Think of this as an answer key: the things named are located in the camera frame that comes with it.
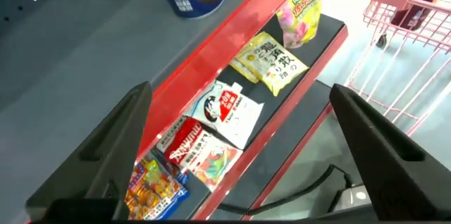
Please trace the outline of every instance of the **red shelf edge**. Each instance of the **red shelf edge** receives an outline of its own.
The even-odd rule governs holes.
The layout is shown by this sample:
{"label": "red shelf edge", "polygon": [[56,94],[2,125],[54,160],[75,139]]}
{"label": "red shelf edge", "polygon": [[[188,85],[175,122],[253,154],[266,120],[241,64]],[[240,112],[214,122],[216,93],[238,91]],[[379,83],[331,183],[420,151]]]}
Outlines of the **red shelf edge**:
{"label": "red shelf edge", "polygon": [[154,91],[137,160],[274,16],[286,0],[245,0]]}
{"label": "red shelf edge", "polygon": [[[301,142],[295,147],[293,152],[288,156],[287,160],[283,163],[283,165],[280,167],[280,169],[277,171],[277,173],[273,176],[273,179],[268,183],[268,185],[265,187],[263,192],[257,197],[255,202],[252,204],[251,209],[255,209],[259,206],[261,206],[265,200],[268,198],[268,195],[273,191],[274,187],[277,185],[279,180],[283,177],[283,175],[287,172],[288,168],[291,166],[293,161],[299,156],[299,154],[302,152],[304,147],[307,145],[313,134],[316,132],[316,130],[319,128],[319,126],[322,124],[324,119],[330,114],[332,111],[332,105],[329,103],[319,114],[318,118],[315,120],[314,124],[310,127],[309,131],[305,134],[305,136],[302,138]],[[251,220],[253,216],[243,216],[241,220]]]}
{"label": "red shelf edge", "polygon": [[346,25],[337,33],[326,50],[321,54],[317,62],[309,69],[307,74],[302,78],[301,82],[296,86],[290,96],[283,102],[282,106],[277,110],[276,114],[268,121],[265,128],[256,136],[255,140],[249,148],[243,152],[240,159],[234,164],[227,175],[214,192],[206,199],[206,201],[197,209],[193,220],[208,220],[210,215],[216,210],[218,205],[223,201],[224,197],[232,189],[238,179],[247,170],[250,164],[257,157],[258,153],[264,148],[266,143],[272,138],[277,129],[283,124],[285,119],[290,115],[291,110],[299,103],[301,98],[307,93],[307,90],[313,85],[319,73],[326,67],[333,54],[340,48],[347,37]]}

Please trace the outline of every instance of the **cart wheel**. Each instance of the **cart wheel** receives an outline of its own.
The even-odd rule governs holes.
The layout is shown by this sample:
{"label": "cart wheel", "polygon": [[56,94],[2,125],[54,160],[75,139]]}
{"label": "cart wheel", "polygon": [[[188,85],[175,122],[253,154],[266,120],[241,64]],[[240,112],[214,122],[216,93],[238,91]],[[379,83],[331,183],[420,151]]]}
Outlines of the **cart wheel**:
{"label": "cart wheel", "polygon": [[387,34],[381,35],[376,46],[379,48],[383,48],[387,44]]}

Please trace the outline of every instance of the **black shelf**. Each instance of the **black shelf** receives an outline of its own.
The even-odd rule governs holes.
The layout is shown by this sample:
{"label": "black shelf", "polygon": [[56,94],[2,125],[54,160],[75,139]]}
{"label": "black shelf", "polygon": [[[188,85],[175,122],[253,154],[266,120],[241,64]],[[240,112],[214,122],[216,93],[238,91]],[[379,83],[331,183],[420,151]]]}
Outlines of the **black shelf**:
{"label": "black shelf", "polygon": [[[345,24],[339,20],[321,16],[318,33],[316,37],[301,48],[293,49],[291,52],[309,67],[319,59],[330,42],[341,31]],[[269,33],[278,42],[282,43],[282,30],[277,18],[273,17],[261,31]],[[288,98],[294,88],[299,84],[307,72],[303,73],[289,85],[283,88],[277,97],[274,97],[268,87],[259,82],[254,84],[228,66],[217,77],[218,80],[232,85],[234,82],[243,86],[242,93],[255,100],[264,103],[261,115],[250,136],[248,145],[258,135],[270,118],[277,112],[280,105]],[[322,112],[328,102],[328,88],[321,83],[315,82],[307,92],[296,109],[291,113],[285,124],[278,129],[264,150],[260,152],[246,173],[238,180],[236,186],[224,199],[225,203],[249,207],[261,194],[272,175],[282,166],[304,134]],[[204,200],[210,195],[209,190],[196,178],[191,178],[187,185],[191,198],[187,199],[171,216],[171,220],[190,219]],[[225,213],[219,210],[210,217],[210,220],[238,220],[241,217],[235,214]]]}

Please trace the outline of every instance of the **white snack package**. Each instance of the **white snack package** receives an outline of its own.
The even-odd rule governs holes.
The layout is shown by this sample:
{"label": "white snack package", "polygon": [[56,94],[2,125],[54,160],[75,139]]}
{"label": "white snack package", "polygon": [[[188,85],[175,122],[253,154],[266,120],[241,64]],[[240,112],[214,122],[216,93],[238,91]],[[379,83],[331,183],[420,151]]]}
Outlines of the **white snack package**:
{"label": "white snack package", "polygon": [[237,148],[244,149],[263,104],[240,94],[240,87],[238,84],[231,87],[215,80],[184,115],[208,125]]}

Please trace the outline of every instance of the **snack packaging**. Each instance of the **snack packaging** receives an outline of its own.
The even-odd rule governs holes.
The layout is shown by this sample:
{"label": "snack packaging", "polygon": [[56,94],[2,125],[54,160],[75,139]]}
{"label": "snack packaging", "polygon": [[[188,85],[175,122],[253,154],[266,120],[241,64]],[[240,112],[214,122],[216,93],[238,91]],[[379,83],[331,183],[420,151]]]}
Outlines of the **snack packaging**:
{"label": "snack packaging", "polygon": [[237,148],[244,149],[263,104],[240,94],[238,84],[234,86],[215,80],[185,111],[185,116],[213,128]]}
{"label": "snack packaging", "polygon": [[245,76],[252,83],[257,83],[259,79],[252,74],[252,72],[245,67],[245,65],[241,64],[236,58],[232,59],[230,62],[230,66],[235,69],[237,72],[241,73],[241,75]]}
{"label": "snack packaging", "polygon": [[283,45],[294,49],[315,37],[321,0],[287,0],[276,15],[283,30]]}
{"label": "snack packaging", "polygon": [[237,55],[237,60],[265,83],[275,97],[284,86],[308,69],[266,32],[255,36]]}
{"label": "snack packaging", "polygon": [[135,166],[125,203],[130,220],[165,220],[188,196],[164,166],[148,155]]}
{"label": "snack packaging", "polygon": [[194,118],[186,118],[175,137],[158,147],[163,147],[168,160],[191,171],[211,191],[242,153],[205,131]]}
{"label": "snack packaging", "polygon": [[164,154],[161,153],[161,151],[159,151],[158,149],[152,149],[150,152],[158,160],[158,162],[161,163],[161,165],[168,171],[169,175],[175,178],[180,184],[186,185],[189,178],[187,174],[182,173],[182,171],[177,165],[168,161],[164,157]]}
{"label": "snack packaging", "polygon": [[183,122],[186,120],[186,116],[179,117],[174,124],[164,133],[161,139],[156,143],[156,148],[164,153],[168,146],[171,145],[171,142],[174,141],[175,134],[182,127]]}

